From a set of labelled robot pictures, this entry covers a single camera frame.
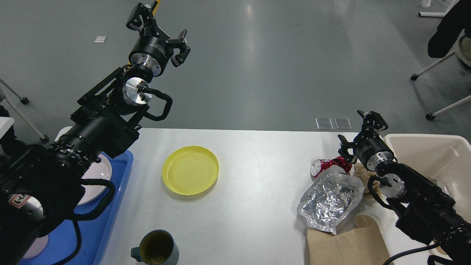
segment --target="plastic container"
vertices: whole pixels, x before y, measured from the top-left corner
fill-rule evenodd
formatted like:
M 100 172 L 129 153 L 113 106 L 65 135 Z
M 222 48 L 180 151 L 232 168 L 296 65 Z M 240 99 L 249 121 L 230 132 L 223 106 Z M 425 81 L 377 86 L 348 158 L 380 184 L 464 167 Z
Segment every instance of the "plastic container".
M 400 163 L 445 183 L 455 210 L 471 222 L 471 145 L 456 135 L 388 134 L 384 141 Z
M 82 234 L 82 247 L 75 258 L 67 265 L 98 265 L 108 244 L 108 239 L 113 228 L 116 214 L 118 213 L 121 199 L 128 184 L 131 174 L 133 155 L 130 151 L 110 160 L 113 173 L 111 182 L 116 187 L 113 200 L 106 207 L 106 210 L 95 220 L 80 221 L 79 227 Z M 76 213 L 87 213 L 94 209 L 105 192 L 95 200 L 75 208 Z M 23 259 L 20 265 L 47 265 L 53 264 L 73 252 L 76 246 L 76 236 L 72 221 L 63 221 L 55 230 L 49 233 L 49 241 L 46 248 L 37 256 L 30 259 Z
M 471 203 L 471 145 L 465 138 L 456 135 L 388 134 L 384 141 L 400 163 L 426 177 L 442 181 L 456 201 L 456 212 L 471 222 L 471 212 L 467 208 Z M 359 215 L 367 215 L 377 221 L 390 255 L 424 246 L 395 227 L 398 218 L 393 211 L 373 205 Z M 402 257 L 394 264 L 426 264 L 430 254 L 449 259 L 442 250 L 432 249 Z

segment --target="gray floor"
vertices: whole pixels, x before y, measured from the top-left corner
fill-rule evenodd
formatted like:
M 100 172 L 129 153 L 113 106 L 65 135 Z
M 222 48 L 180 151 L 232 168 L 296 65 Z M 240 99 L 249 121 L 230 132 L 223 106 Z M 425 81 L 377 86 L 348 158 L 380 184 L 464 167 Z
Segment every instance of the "gray floor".
M 388 133 L 457 134 L 471 140 L 471 104 L 435 121 L 436 111 L 470 94 L 471 78 L 452 58 L 416 82 L 434 61 L 427 42 L 439 18 L 420 18 L 420 0 L 164 0 L 156 19 L 192 48 L 151 85 L 174 105 L 144 127 L 317 131 L 316 117 L 375 110 Z M 138 33 L 124 23 L 134 1 L 0 3 L 0 77 L 31 103 L 19 108 L 51 138 L 72 125 L 76 100 L 127 62 Z M 433 11 L 444 11 L 432 0 Z M 107 35 L 106 43 L 93 40 Z M 155 113 L 161 102 L 151 102 Z M 38 137 L 13 113 L 16 133 Z

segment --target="label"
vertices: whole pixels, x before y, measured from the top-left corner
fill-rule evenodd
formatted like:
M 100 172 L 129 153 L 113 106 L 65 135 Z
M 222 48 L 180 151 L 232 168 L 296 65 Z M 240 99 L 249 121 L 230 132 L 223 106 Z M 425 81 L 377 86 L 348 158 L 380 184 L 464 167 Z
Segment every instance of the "label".
M 357 151 L 358 156 L 362 156 L 363 153 L 365 153 L 366 150 L 370 149 L 372 147 L 372 145 L 365 145 L 364 147 L 362 147 L 360 150 Z
M 15 206 L 16 208 L 21 208 L 23 205 L 31 198 L 29 195 L 24 194 L 15 194 L 8 200 L 8 203 Z
M 162 46 L 158 45 L 158 44 L 153 44 L 152 47 L 156 48 L 157 50 L 159 50 L 159 52 L 161 52 L 165 57 L 167 57 L 167 53 L 165 52 L 165 50 L 163 49 Z

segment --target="crumpled foil bag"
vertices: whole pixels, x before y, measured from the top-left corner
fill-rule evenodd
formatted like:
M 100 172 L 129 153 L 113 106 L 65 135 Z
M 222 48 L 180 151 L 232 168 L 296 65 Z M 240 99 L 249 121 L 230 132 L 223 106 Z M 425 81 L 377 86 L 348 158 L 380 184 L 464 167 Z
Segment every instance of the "crumpled foil bag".
M 339 166 L 323 171 L 302 195 L 298 215 L 310 228 L 336 235 L 336 227 L 361 201 L 365 187 Z

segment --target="white bin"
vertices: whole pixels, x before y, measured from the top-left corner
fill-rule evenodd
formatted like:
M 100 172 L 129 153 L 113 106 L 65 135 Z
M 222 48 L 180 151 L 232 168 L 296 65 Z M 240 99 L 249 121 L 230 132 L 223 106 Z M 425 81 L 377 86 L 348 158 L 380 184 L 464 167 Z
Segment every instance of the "white bin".
M 455 201 L 455 210 L 471 222 L 471 145 L 461 136 L 432 134 L 388 134 L 386 144 L 400 163 L 424 176 L 442 181 Z M 358 215 L 368 215 L 379 225 L 384 243 L 392 256 L 399 252 L 423 247 L 395 227 L 396 214 L 379 204 L 373 204 Z M 436 249 L 404 256 L 395 265 L 427 264 L 430 254 L 449 258 Z
M 455 210 L 471 222 L 471 145 L 456 135 L 388 134 L 384 137 L 400 163 L 445 183 Z

